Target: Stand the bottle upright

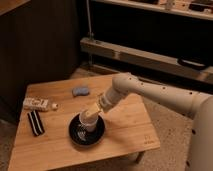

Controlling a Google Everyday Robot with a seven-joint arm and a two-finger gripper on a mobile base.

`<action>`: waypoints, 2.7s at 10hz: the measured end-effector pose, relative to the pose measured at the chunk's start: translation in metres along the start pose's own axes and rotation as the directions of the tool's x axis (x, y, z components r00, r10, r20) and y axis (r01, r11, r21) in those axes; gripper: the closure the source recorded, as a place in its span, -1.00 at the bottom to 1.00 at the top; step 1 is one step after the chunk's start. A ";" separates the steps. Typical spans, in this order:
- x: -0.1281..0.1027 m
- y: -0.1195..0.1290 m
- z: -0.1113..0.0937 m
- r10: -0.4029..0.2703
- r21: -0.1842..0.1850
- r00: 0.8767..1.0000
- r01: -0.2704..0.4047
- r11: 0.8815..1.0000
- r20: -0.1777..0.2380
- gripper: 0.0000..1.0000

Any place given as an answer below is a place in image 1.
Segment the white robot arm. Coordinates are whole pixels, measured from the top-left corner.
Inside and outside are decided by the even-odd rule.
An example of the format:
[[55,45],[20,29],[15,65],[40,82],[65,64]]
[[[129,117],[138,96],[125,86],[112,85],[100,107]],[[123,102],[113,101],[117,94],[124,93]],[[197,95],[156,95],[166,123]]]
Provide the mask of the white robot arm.
[[100,112],[107,113],[129,94],[152,101],[194,120],[185,171],[213,171],[213,94],[140,81],[131,73],[118,73],[111,86],[83,114],[84,126]]

